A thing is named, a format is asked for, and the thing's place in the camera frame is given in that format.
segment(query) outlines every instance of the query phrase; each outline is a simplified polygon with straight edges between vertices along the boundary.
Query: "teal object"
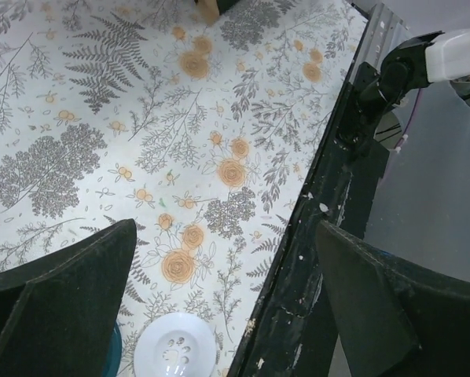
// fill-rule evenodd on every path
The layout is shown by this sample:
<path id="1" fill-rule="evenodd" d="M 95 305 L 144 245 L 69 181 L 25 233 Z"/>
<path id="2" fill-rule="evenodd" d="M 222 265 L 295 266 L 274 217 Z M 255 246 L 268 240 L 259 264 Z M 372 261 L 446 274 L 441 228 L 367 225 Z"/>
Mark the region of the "teal object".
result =
<path id="1" fill-rule="evenodd" d="M 102 377 L 116 377 L 118 374 L 119 363 L 122 358 L 122 335 L 119 332 L 118 324 L 112 329 L 111 343 L 109 344 L 106 365 L 102 372 Z"/>

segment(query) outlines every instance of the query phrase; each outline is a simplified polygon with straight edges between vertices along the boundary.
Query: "white bowl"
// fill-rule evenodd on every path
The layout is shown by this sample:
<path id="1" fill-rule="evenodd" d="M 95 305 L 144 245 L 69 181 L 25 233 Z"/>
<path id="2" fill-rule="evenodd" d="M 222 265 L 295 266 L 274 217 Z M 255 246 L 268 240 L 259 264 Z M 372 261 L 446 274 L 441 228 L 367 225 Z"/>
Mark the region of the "white bowl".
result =
<path id="1" fill-rule="evenodd" d="M 209 377 L 215 359 L 215 337 L 207 323 L 189 313 L 170 313 L 142 332 L 134 370 L 136 377 Z"/>

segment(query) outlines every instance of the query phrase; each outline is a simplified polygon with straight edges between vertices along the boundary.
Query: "flower pattern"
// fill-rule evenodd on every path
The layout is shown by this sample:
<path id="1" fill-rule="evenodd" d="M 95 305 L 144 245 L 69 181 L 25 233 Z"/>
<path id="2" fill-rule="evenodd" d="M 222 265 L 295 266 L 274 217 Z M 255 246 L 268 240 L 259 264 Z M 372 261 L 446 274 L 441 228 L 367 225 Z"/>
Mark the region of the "flower pattern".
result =
<path id="1" fill-rule="evenodd" d="M 0 272 L 132 217 L 119 376 L 172 311 L 227 375 L 364 26 L 342 0 L 211 27 L 194 2 L 0 0 Z"/>

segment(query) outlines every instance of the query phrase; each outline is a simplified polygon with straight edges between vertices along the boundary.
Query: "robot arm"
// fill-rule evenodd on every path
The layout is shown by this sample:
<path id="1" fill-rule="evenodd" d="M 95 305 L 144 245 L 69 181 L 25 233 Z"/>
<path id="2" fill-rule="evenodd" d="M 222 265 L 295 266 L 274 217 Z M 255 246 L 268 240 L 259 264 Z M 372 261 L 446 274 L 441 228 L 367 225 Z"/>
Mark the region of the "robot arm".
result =
<path id="1" fill-rule="evenodd" d="M 358 82 L 347 117 L 355 127 L 342 128 L 339 137 L 353 146 L 355 159 L 365 156 L 384 114 L 409 91 L 467 75 L 470 75 L 470 29 L 412 38 L 384 58 L 380 73 L 366 84 L 365 79 Z"/>

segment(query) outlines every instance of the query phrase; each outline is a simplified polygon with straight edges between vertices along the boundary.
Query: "blue rim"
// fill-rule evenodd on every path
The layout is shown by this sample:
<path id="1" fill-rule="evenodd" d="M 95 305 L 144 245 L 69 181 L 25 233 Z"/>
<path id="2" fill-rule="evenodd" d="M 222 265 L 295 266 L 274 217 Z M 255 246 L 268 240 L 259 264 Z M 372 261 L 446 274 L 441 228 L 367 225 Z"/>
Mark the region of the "blue rim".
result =
<path id="1" fill-rule="evenodd" d="M 116 377 L 118 374 L 119 362 L 122 358 L 122 335 L 119 332 L 118 324 L 112 329 L 111 344 L 109 345 L 106 365 L 102 372 L 102 377 Z"/>

